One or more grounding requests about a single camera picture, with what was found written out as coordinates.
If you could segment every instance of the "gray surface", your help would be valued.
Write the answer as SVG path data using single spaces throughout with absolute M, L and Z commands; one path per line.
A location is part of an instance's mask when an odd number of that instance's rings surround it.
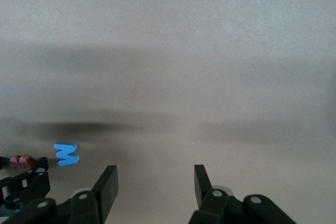
M 107 223 L 187 223 L 193 165 L 297 223 L 336 219 L 335 0 L 0 0 L 1 156 L 58 203 L 117 164 Z M 58 167 L 53 144 L 76 143 Z

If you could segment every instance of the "blue letter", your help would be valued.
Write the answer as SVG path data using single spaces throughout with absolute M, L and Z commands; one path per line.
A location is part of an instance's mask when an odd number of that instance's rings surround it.
M 72 165 L 78 162 L 79 156 L 73 153 L 77 149 L 76 144 L 57 142 L 54 144 L 54 148 L 60 150 L 56 153 L 56 156 L 61 158 L 58 162 L 59 166 Z

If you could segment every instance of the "blue plastic toy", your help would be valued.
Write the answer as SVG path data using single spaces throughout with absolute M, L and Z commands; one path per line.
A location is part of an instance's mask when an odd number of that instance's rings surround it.
M 54 148 L 60 150 L 56 156 L 61 160 L 58 161 L 59 166 L 72 165 L 78 162 L 79 156 L 73 152 L 77 149 L 77 144 L 57 142 Z

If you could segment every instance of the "silver screw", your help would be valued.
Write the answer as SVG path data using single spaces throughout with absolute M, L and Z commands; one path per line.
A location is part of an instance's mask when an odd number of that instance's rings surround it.
M 257 196 L 251 197 L 251 201 L 254 204 L 261 204 L 261 202 L 262 202 L 261 199 L 259 199 Z
M 79 199 L 85 199 L 85 198 L 87 198 L 88 197 L 88 195 L 87 194 L 81 194 L 81 195 L 79 195 Z
M 40 204 L 38 204 L 37 207 L 38 207 L 38 208 L 42 208 L 42 207 L 45 207 L 46 205 L 48 205 L 48 202 L 43 201 L 43 202 L 41 202 Z
M 215 196 L 215 197 L 221 197 L 221 196 L 223 196 L 222 192 L 219 191 L 219 190 L 212 191 L 212 195 Z

